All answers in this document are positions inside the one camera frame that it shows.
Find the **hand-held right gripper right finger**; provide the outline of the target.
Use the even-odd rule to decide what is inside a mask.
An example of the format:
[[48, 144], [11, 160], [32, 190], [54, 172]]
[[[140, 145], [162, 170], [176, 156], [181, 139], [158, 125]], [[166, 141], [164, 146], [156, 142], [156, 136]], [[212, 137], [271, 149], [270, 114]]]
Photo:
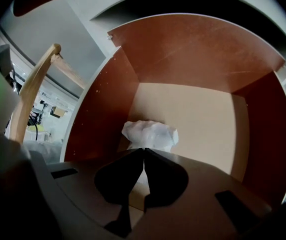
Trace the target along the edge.
[[172, 205], [186, 190], [189, 176], [179, 164], [155, 151], [144, 150], [144, 170], [149, 194], [144, 198], [144, 211]]

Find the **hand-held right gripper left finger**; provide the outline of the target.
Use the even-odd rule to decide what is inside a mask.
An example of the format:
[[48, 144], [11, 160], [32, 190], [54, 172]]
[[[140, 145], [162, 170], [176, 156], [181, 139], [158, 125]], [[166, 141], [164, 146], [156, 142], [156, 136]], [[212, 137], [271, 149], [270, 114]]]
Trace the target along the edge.
[[119, 237], [127, 237], [132, 231], [129, 195], [144, 168], [144, 150], [139, 148], [102, 167], [94, 177], [97, 190], [110, 204], [121, 206], [116, 220], [104, 228]]

